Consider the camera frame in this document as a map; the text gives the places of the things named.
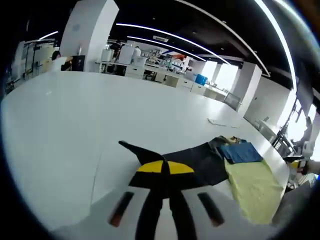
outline white cabinet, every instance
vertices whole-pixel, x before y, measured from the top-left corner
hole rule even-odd
[[[176,83],[176,86],[183,86],[185,88],[189,88],[191,89],[192,88],[192,85],[194,84],[193,81],[189,81],[187,79],[184,79],[184,78],[179,78],[178,79],[178,82]]]
[[[191,91],[191,88],[188,88],[188,87],[185,87],[185,86],[182,86],[182,85],[177,85],[176,89],[183,90],[183,91],[186,91],[186,92],[190,92]]]
[[[145,69],[138,66],[127,66],[125,70],[126,74],[143,75],[144,72],[145,72]]]
[[[191,92],[203,96],[205,94],[206,89],[207,88],[205,86],[194,82],[191,88]]]
[[[133,78],[133,79],[142,79],[143,78],[143,75],[137,75],[137,74],[133,74],[133,73],[125,73],[124,76],[128,77],[128,78]]]
[[[156,76],[155,76],[155,81],[156,81],[156,82],[159,82],[159,83],[163,83],[165,77],[166,77],[165,74],[157,72],[157,73],[156,73]]]
[[[144,76],[145,70],[142,67],[138,66],[127,66],[125,70],[125,77],[142,79]]]

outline black ceiling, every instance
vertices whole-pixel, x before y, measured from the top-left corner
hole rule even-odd
[[[69,0],[57,4],[56,7],[41,9],[38,6],[30,13],[28,32],[25,40],[40,38],[48,33],[59,31],[54,37],[58,43],[62,38],[70,12],[77,0]],[[211,19],[209,16],[174,0],[145,1],[145,0],[115,0],[119,13],[115,23],[126,23],[151,27],[202,45],[222,56],[233,56],[245,59],[259,65],[257,59],[233,34]],[[248,45],[268,68],[276,67],[290,72],[288,60],[283,46],[267,16],[254,0],[187,0],[197,7],[209,12],[218,19],[225,21]],[[272,0],[264,0],[285,35],[295,65],[303,62],[310,72],[313,86],[320,92],[320,84],[315,79],[319,77],[319,66],[311,60],[311,50],[303,41],[292,22],[282,13]],[[208,54],[189,43],[161,33],[134,27],[114,25],[111,39],[126,40],[127,36],[153,39],[153,35],[166,37],[169,45],[181,48],[193,54]],[[290,88],[290,79],[281,79],[278,75],[272,80]]]

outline white pillar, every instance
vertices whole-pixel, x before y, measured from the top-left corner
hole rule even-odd
[[[211,79],[211,83],[214,84],[217,77],[218,77],[218,74],[219,74],[219,71],[221,69],[221,66],[222,64],[217,64],[216,67],[215,67],[215,70],[214,70],[214,73],[213,73],[213,76],[212,76],[212,79]]]
[[[253,63],[244,62],[240,76],[236,82],[232,94],[241,99],[238,114],[245,115],[258,87],[262,70]]]
[[[84,71],[94,72],[95,61],[101,57],[118,11],[114,0],[78,1],[64,29],[61,55],[76,55],[81,45]]]
[[[240,77],[241,70],[242,70],[242,69],[239,68],[238,71],[237,71],[236,74],[235,74],[235,78],[234,78],[234,81],[233,81],[233,84],[232,84],[230,93],[232,93],[232,92],[235,90],[235,87],[236,87],[236,85],[237,85],[238,79],[239,79],[239,77]]]
[[[182,67],[182,71],[186,71],[188,65],[189,65],[189,62],[190,62],[190,57],[189,56],[186,56],[185,60],[184,60],[184,64],[183,64],[183,67]]]

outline white cabinet drawer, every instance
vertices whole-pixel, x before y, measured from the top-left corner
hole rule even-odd
[[[142,67],[138,66],[127,66],[125,73],[126,74],[136,74],[136,75],[143,75],[145,70]]]
[[[137,74],[133,74],[133,73],[125,73],[124,76],[128,77],[128,78],[133,78],[133,79],[142,79],[143,78],[143,75],[137,75]]]
[[[204,95],[205,91],[206,91],[206,87],[197,83],[194,83],[191,88],[191,92],[194,94]]]
[[[183,87],[185,87],[185,88],[191,89],[193,84],[194,84],[193,81],[189,81],[189,80],[186,80],[186,79],[184,79],[184,78],[179,78],[176,86],[177,86],[177,87],[178,87],[178,86],[183,86]]]
[[[190,90],[191,90],[190,88],[182,86],[182,85],[176,86],[176,89],[183,90],[183,91],[186,91],[186,92],[190,92]]]

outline blue cloth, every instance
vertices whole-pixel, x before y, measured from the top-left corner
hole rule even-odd
[[[235,143],[220,146],[222,155],[231,164],[261,162],[262,156],[257,152],[251,142]]]

